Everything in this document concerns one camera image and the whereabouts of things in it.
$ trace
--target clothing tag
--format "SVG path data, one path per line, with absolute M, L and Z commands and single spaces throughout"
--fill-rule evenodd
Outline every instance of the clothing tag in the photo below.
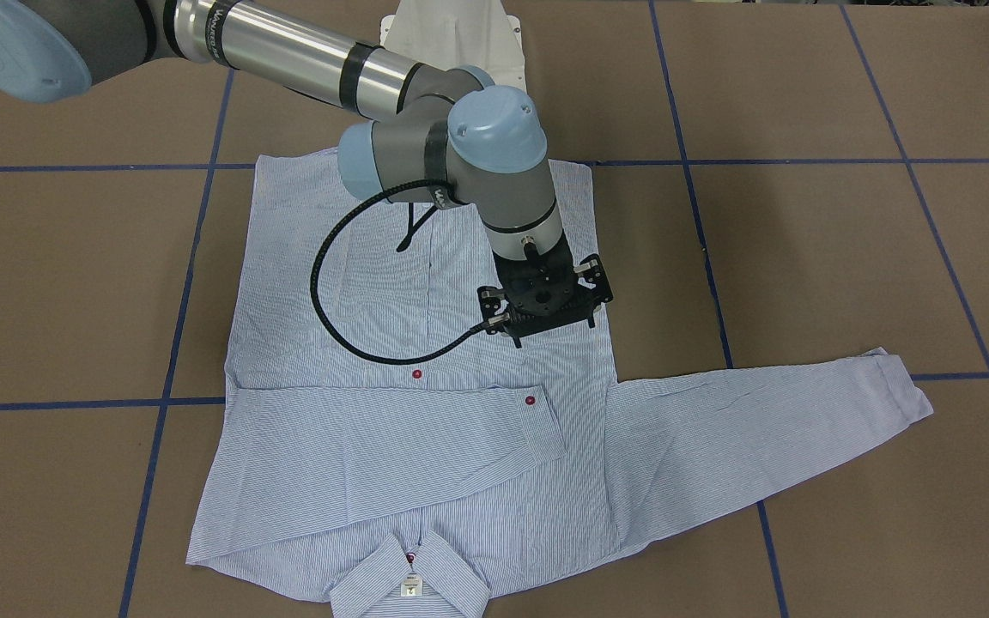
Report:
M 399 586 L 399 596 L 422 596 L 422 576 L 408 575 Z

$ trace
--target fabric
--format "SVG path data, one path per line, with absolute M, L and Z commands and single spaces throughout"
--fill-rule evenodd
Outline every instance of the fabric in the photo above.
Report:
M 597 250 L 590 171 L 552 167 L 582 258 Z M 617 383 L 604 309 L 597 328 L 522 349 L 479 334 L 416 367 L 369 363 L 330 338 L 307 294 L 319 243 L 354 204 L 334 149 L 258 162 L 191 564 L 342 618 L 475 617 L 490 597 L 639 552 L 931 413 L 882 349 Z M 474 208 L 433 216 L 397 253 L 407 228 L 407 208 L 378 204 L 338 236 L 321 279 L 337 328 L 384 356 L 455 339 L 479 321 L 475 289 L 498 284 Z M 420 596 L 402 594 L 409 576 Z

